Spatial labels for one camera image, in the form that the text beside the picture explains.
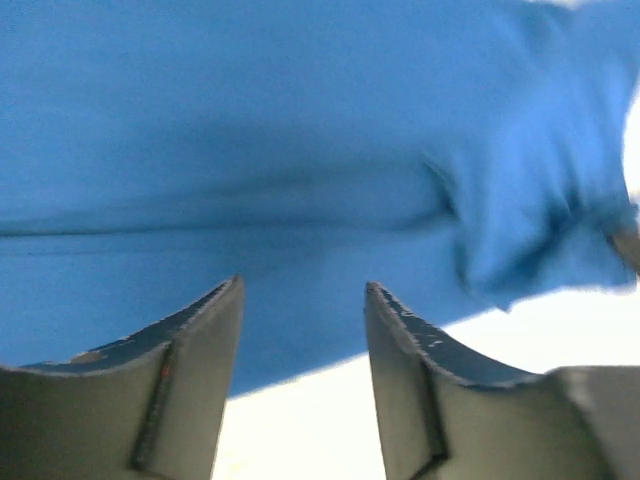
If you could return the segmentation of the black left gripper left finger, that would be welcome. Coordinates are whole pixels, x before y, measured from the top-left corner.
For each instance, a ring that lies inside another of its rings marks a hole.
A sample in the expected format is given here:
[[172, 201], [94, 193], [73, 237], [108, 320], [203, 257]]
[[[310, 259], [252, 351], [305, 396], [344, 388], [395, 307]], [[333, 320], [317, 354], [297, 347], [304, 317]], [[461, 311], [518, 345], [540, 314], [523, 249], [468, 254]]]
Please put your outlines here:
[[243, 318], [232, 277], [66, 363], [1, 371], [5, 479], [207, 479]]

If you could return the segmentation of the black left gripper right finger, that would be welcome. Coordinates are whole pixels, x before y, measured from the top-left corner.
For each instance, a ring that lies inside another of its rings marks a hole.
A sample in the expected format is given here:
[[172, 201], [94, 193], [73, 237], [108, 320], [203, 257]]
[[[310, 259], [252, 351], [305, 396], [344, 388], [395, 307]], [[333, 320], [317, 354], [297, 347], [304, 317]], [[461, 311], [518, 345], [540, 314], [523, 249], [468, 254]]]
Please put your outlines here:
[[639, 370], [530, 373], [366, 287], [378, 431], [390, 479], [635, 479]]

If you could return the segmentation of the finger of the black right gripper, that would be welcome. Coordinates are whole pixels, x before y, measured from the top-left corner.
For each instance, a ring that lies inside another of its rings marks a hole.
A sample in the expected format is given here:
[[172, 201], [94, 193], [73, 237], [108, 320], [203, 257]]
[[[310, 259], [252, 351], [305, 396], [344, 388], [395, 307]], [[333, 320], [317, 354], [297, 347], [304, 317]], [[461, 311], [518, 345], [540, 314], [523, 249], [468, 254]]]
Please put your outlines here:
[[613, 246], [621, 259], [640, 273], [640, 237], [638, 230], [625, 229], [612, 236]]

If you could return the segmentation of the blue t-shirt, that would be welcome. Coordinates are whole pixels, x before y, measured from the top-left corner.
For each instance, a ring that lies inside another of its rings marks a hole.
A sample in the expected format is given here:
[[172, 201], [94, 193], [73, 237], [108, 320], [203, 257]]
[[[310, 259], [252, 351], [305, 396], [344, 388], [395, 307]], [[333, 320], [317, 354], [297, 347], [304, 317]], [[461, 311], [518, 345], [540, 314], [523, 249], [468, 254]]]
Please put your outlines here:
[[1, 359], [240, 274], [239, 393], [361, 352], [369, 281], [439, 325], [632, 284], [638, 75], [635, 1], [5, 1]]

